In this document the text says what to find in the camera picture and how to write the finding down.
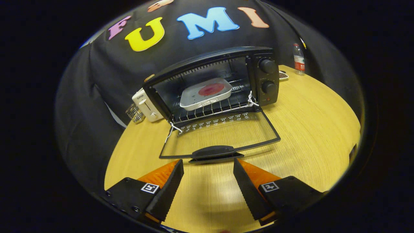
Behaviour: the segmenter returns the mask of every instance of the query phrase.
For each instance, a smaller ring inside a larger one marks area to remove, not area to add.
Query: small container
[[[180,107],[192,111],[225,100],[231,95],[232,86],[223,78],[213,78],[186,88],[180,99]]]
[[[131,106],[125,111],[125,113],[131,118],[131,120],[138,124],[142,122],[145,118],[144,114],[138,108],[136,104],[131,104]]]

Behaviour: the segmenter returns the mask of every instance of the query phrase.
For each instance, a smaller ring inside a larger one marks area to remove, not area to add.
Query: water bottle
[[[293,44],[293,57],[295,58],[295,70],[298,75],[305,75],[305,58],[298,44]]]

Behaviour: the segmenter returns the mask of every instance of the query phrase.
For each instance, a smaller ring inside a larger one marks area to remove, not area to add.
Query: letter m
[[[217,30],[228,31],[238,29],[239,26],[234,24],[233,21],[226,14],[226,8],[224,7],[212,7],[207,11],[207,17],[202,17],[193,13],[181,15],[177,18],[177,21],[182,21],[187,27],[188,39],[192,40],[204,35],[203,31],[200,31],[198,27],[206,30],[209,33],[214,32],[214,25],[217,22],[219,25]]]

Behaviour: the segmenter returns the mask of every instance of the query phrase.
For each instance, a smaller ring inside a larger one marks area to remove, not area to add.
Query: open oven door
[[[238,152],[280,141],[260,107],[200,118],[171,127],[160,159],[192,158],[190,163],[206,163],[242,157]]]

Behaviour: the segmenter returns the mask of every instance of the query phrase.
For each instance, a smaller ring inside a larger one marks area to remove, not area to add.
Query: yellow letter u
[[[154,31],[154,36],[151,39],[143,40],[141,37],[141,27],[135,29],[131,33],[129,33],[127,36],[125,36],[125,40],[128,40],[130,43],[130,46],[132,50],[139,52],[144,51],[145,49],[155,45],[158,43],[165,34],[164,28],[161,24],[162,17],[158,17],[156,19],[153,19],[149,21],[145,26],[150,26],[152,30]]]

